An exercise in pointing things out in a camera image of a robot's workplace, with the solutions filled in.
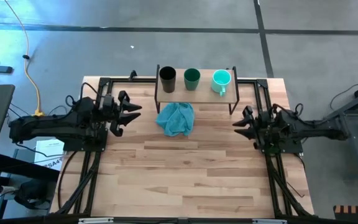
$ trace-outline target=desk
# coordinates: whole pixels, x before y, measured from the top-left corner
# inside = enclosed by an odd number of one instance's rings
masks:
[[[97,88],[99,78],[84,77],[84,82]],[[284,80],[268,79],[268,86],[272,103],[288,108]],[[255,107],[252,86],[239,84],[240,102],[232,116],[227,113],[227,105],[193,105],[193,132],[173,138],[164,136],[155,123],[155,84],[115,83],[113,95],[117,96],[120,90],[127,91],[131,103],[143,107],[139,111],[142,115],[124,128],[122,137],[109,133],[99,166],[92,216],[274,216],[265,158],[253,148],[253,141],[235,133],[232,126],[242,119],[241,111],[246,105]],[[87,87],[84,94],[95,97]],[[62,202],[78,185],[83,156],[84,152],[78,152],[68,165],[62,182]],[[305,195],[301,198],[290,188],[294,196],[313,213],[301,162],[292,154],[283,154],[283,164],[287,181]],[[281,192],[278,195],[284,211]],[[51,212],[56,210],[57,196]]]

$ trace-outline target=wooden shelf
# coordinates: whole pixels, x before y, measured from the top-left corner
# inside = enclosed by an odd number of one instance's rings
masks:
[[[220,96],[211,88],[212,76],[216,71],[214,69],[199,69],[201,73],[200,82],[195,91],[189,91],[185,86],[184,73],[186,69],[175,69],[177,72],[175,91],[165,93],[162,88],[161,80],[158,79],[157,102],[160,103],[235,103],[237,99],[236,78],[233,70],[228,70],[231,74],[231,82],[226,88],[226,94]]]

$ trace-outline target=gray floor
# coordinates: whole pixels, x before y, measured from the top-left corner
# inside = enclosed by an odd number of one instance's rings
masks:
[[[257,28],[251,0],[11,3],[26,24]],[[358,30],[357,0],[260,0],[260,6],[267,29]],[[0,22],[17,22],[4,1]],[[267,76],[258,34],[30,31],[29,39],[29,73],[39,85],[45,112],[64,104],[67,94],[77,95],[84,75],[128,75],[131,70],[154,75],[159,63],[181,68],[236,65],[239,76]],[[335,94],[358,83],[358,36],[268,35],[267,42],[274,75],[285,79],[292,108],[305,105],[304,119],[321,119],[330,112]],[[23,73],[24,51],[21,31],[0,30],[0,65],[14,67],[13,74],[0,75],[0,84],[15,84],[12,102],[32,113],[36,98]],[[334,107],[349,101],[350,95],[338,98]],[[11,156],[8,131],[5,126],[0,135],[0,153]],[[317,138],[307,140],[304,150],[315,213],[333,218],[333,205],[358,205],[358,180],[345,180],[355,163],[348,145]],[[8,212],[5,218],[18,214],[23,213]]]

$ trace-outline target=cloth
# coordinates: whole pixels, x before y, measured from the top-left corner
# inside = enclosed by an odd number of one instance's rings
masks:
[[[155,122],[164,129],[164,135],[188,136],[193,130],[194,109],[189,103],[169,103],[157,116]]]

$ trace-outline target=black mug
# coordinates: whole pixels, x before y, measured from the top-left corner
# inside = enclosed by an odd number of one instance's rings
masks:
[[[174,68],[166,66],[160,69],[160,79],[165,93],[175,91],[177,72]]]

